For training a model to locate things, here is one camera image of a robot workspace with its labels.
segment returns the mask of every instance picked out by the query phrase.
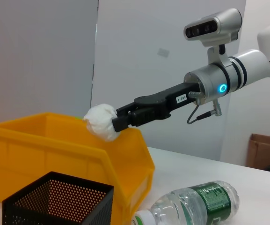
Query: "black mesh pencil holder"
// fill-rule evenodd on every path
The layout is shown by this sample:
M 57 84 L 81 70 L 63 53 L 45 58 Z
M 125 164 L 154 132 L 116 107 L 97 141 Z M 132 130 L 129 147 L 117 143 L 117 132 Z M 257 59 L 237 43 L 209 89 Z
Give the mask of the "black mesh pencil holder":
M 50 172 L 3 201 L 3 225 L 110 225 L 114 187 Z

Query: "brown box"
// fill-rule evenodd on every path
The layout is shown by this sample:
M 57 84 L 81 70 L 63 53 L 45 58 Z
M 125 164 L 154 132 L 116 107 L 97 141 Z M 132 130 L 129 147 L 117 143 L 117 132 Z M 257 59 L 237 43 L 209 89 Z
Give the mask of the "brown box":
M 246 166 L 264 169 L 270 165 L 270 136 L 252 134 L 249 140 Z

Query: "bottle cap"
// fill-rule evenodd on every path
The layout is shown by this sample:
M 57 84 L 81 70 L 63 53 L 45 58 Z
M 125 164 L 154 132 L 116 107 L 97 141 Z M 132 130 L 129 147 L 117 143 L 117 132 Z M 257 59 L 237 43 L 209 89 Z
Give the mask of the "bottle cap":
M 142 210 L 135 213 L 131 219 L 131 225 L 157 225 L 153 214 L 148 210 Z

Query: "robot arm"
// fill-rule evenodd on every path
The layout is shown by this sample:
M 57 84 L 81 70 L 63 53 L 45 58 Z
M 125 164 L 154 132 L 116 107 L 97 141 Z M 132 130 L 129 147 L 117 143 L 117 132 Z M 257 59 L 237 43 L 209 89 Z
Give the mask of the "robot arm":
M 208 49 L 209 64 L 187 73 L 183 83 L 154 95 L 139 97 L 133 103 L 117 109 L 113 119 L 116 132 L 129 125 L 140 126 L 153 120 L 164 120 L 170 112 L 194 102 L 197 106 L 188 124 L 212 115 L 221 116 L 218 98 L 251 83 L 270 77 L 270 27 L 258 36 L 258 50 L 248 50 L 228 57 L 225 44 L 238 39 L 242 16 L 237 9 L 229 9 L 201 18 L 184 29 L 187 40 L 200 40 Z M 213 102 L 214 109 L 193 121 L 190 119 L 200 105 Z

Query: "camera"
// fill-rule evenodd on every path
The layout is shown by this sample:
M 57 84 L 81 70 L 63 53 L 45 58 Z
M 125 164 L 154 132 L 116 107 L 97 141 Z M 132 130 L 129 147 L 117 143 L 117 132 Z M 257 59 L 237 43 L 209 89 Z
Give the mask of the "camera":
M 184 29 L 187 40 L 200 40 L 205 47 L 224 45 L 238 39 L 241 13 L 231 8 L 190 23 Z

